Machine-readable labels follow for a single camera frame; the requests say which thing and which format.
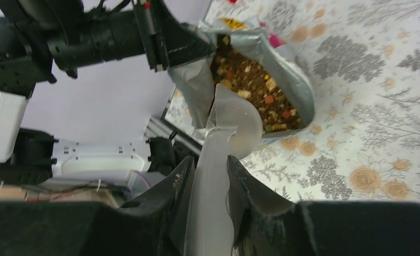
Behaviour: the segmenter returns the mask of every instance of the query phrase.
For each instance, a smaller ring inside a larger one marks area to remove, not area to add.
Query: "orange food piece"
[[[272,95],[268,95],[265,97],[265,104],[271,104],[274,102],[274,97]]]
[[[286,119],[290,118],[290,116],[291,116],[291,111],[290,111],[290,110],[285,110],[285,111],[282,113],[282,116],[283,116],[283,118],[286,118]]]
[[[225,78],[231,80],[233,78],[233,73],[231,71],[227,71],[225,73]]]

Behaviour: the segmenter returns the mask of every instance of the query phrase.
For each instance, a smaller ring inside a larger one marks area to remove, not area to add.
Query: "translucent plastic utensil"
[[[191,193],[185,256],[232,255],[234,227],[228,210],[227,156],[246,157],[256,149],[261,135],[255,107],[217,85]]]

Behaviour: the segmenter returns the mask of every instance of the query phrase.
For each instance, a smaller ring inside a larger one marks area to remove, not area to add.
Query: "pink label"
[[[263,22],[260,22],[260,26],[262,26],[263,28],[268,29],[267,25]],[[287,43],[282,40],[279,36],[277,36],[275,33],[272,33],[268,30],[269,34],[270,34],[270,44],[274,47],[277,48],[281,45],[286,45]]]

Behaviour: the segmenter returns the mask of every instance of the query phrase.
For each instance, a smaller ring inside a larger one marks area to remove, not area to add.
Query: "yellow label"
[[[222,20],[223,22],[225,22],[225,24],[227,24],[227,26],[231,29],[248,28],[246,25],[244,25],[239,20],[229,19],[229,18],[219,18],[219,19]]]

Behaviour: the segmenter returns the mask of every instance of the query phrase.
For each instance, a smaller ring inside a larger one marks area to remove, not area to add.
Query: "black cable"
[[[128,4],[130,4],[131,0],[123,0],[121,1],[114,9],[112,9],[110,11],[110,13],[113,12],[119,12],[121,11],[123,8],[125,8]]]
[[[100,3],[97,6],[97,9],[99,10],[103,10],[104,4],[105,4],[106,0],[100,0]]]
[[[175,138],[175,136],[177,136],[177,134],[177,131],[172,131],[172,133],[169,135],[169,140],[172,141]]]

